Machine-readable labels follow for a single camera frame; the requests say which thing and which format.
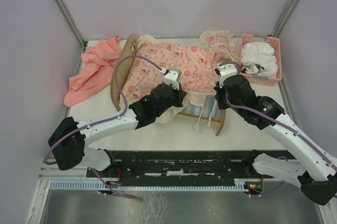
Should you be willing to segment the wooden striped pet bed frame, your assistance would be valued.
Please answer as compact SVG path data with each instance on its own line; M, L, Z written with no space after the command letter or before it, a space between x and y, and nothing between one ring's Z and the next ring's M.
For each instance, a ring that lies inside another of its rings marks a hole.
M150 35L140 36L139 34L134 33L126 40L117 62L119 63L123 58L129 55L139 55L141 44L143 42L151 44L159 43L158 40ZM134 83L134 77L140 75L140 73L137 73L136 71L141 69L141 63L145 63L150 70L157 70L155 66L146 60L130 58L123 61L118 67L117 75L112 76L111 100L118 111L125 107L124 97L129 105L139 100L135 93L130 93L126 89L128 84ZM201 92L192 92L191 90L187 91L182 108L169 108L156 122L167 124L176 115L197 118L199 121L207 120L208 126L217 124L217 130L215 132L216 136L220 134L225 123L225 112L219 111L214 96Z

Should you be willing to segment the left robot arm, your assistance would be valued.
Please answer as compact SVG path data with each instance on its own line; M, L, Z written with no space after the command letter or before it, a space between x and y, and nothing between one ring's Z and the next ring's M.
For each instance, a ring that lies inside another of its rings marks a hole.
M171 107L181 108L186 92L179 87L160 84L149 95L129 105L112 117L88 121L64 118L48 140L54 163L59 170L84 166L98 170L106 177L116 172L116 163L106 150L93 149L90 144L123 131L146 127Z

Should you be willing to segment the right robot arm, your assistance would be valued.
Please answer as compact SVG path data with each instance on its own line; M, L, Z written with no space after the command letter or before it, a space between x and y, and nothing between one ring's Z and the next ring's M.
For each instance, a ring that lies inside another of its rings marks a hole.
M214 90L219 109L234 110L248 124L276 139L296 159L289 162L254 150L241 165L244 175L281 179L321 206L336 197L336 158L307 136L281 105L268 96L257 96L242 75L221 77Z

